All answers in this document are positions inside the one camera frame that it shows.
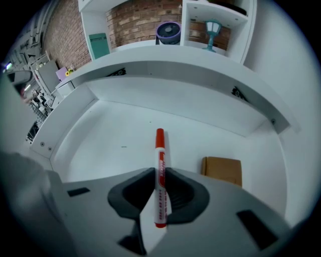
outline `brick wall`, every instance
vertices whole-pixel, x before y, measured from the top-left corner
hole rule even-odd
[[[129,0],[106,13],[111,47],[155,39],[156,28],[168,21],[182,22],[182,0]],[[214,46],[227,49],[230,29],[222,27]],[[207,44],[204,22],[191,22],[190,40]]]
[[[59,0],[45,34],[47,50],[59,68],[80,68],[91,61],[78,10],[78,0]]]

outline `lamp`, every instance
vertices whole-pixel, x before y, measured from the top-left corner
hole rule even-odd
[[[210,35],[210,40],[207,47],[203,49],[216,53],[216,51],[213,50],[213,41],[214,37],[219,34],[222,25],[217,20],[205,21],[205,25],[206,32]]]

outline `red marker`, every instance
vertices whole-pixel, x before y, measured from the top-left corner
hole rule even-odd
[[[166,227],[167,199],[165,189],[165,137],[164,130],[156,131],[156,153],[155,153],[155,225]]]

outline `white shelf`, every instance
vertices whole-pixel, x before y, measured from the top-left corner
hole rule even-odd
[[[89,35],[105,33],[107,37],[107,46],[108,46],[109,52],[111,52],[112,49],[111,49],[106,13],[105,12],[82,12],[81,20],[82,20],[83,30],[84,30],[86,43],[87,43],[91,60],[94,61],[95,57],[90,45]]]
[[[256,0],[236,1],[238,7],[247,12],[247,16],[232,9],[200,1],[183,0],[181,45],[190,45],[191,20],[218,20],[224,27],[231,29],[225,56],[243,64],[252,40],[256,19]]]
[[[200,49],[207,48],[207,44],[203,44],[200,42],[194,42],[194,41],[190,41],[190,40],[185,41],[185,45],[190,46],[190,47],[200,48]],[[213,46],[213,50],[215,50],[217,54],[225,56],[225,53],[226,53],[225,50],[215,47],[215,46]]]
[[[186,4],[190,19],[197,21],[218,20],[230,29],[248,21],[247,16],[220,5],[192,0],[187,0]]]
[[[80,12],[107,12],[127,0],[78,0]]]
[[[88,81],[86,85],[99,100],[175,114],[244,137],[266,120],[247,102],[232,94],[175,80],[118,76]]]
[[[86,81],[106,77],[121,68],[126,68],[128,75],[153,75],[204,86],[220,85],[222,90],[230,90],[233,85],[243,86],[252,92],[253,100],[258,97],[265,100],[256,101],[254,107],[266,117],[272,119],[278,113],[278,124],[285,122],[295,131],[299,130],[296,118],[283,99],[256,73],[230,58],[194,47],[146,46],[112,53],[73,72],[58,87],[71,80],[77,87]],[[223,78],[227,80],[220,83],[219,80]]]

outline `cardboard piece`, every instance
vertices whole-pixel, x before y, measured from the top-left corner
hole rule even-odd
[[[242,187],[242,167],[239,160],[204,157],[201,174]]]

